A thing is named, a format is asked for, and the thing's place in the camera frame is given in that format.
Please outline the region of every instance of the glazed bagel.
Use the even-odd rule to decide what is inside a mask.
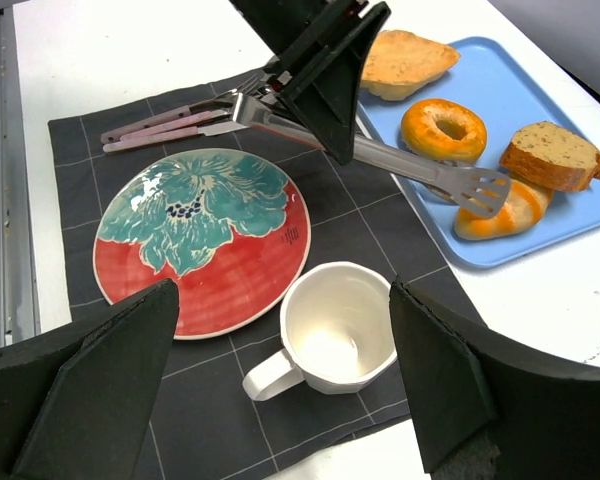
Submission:
[[[487,146],[487,128],[480,117],[441,98],[413,104],[402,117],[401,130],[413,153],[437,161],[475,163]]]

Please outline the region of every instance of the blue tray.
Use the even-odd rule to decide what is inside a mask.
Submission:
[[[439,97],[466,106],[487,126],[487,148],[478,165],[499,168],[500,155],[519,128],[552,121],[582,135],[534,80],[495,41],[471,37],[452,44],[462,57],[440,80],[404,102],[385,102],[360,92],[359,117],[372,138],[404,148],[400,120],[413,103]],[[457,207],[445,204],[422,185],[397,177],[431,236],[450,261],[492,268],[600,226],[600,180],[579,193],[556,193],[545,217],[525,233],[470,242],[453,231]]]

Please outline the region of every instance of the mug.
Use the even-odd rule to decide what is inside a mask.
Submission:
[[[328,395],[363,389],[397,358],[389,291],[381,275],[355,263],[305,273],[280,308],[284,348],[245,376],[247,395],[268,400],[302,381]]]

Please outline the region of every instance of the teal flower pattern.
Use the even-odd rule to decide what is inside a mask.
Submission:
[[[247,153],[208,149],[166,157],[135,177],[100,223],[104,241],[142,244],[142,262],[178,276],[202,268],[234,232],[264,237],[286,221],[288,178]]]

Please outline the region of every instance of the grid pattern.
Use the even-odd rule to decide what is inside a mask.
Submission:
[[[389,281],[399,274],[469,318],[479,319],[385,172],[358,163],[342,167],[320,151],[254,130],[185,139],[115,156],[100,154],[102,132],[211,98],[248,74],[50,122],[72,318],[106,308],[91,258],[103,209],[116,193],[165,155],[220,147],[266,158],[294,180],[312,223],[305,271],[347,260]],[[242,379],[281,348],[278,313],[276,306],[222,337],[174,342],[136,468],[137,479],[261,479],[327,446],[408,417],[397,363],[359,394],[326,396],[301,384],[267,402],[252,402],[242,391]]]

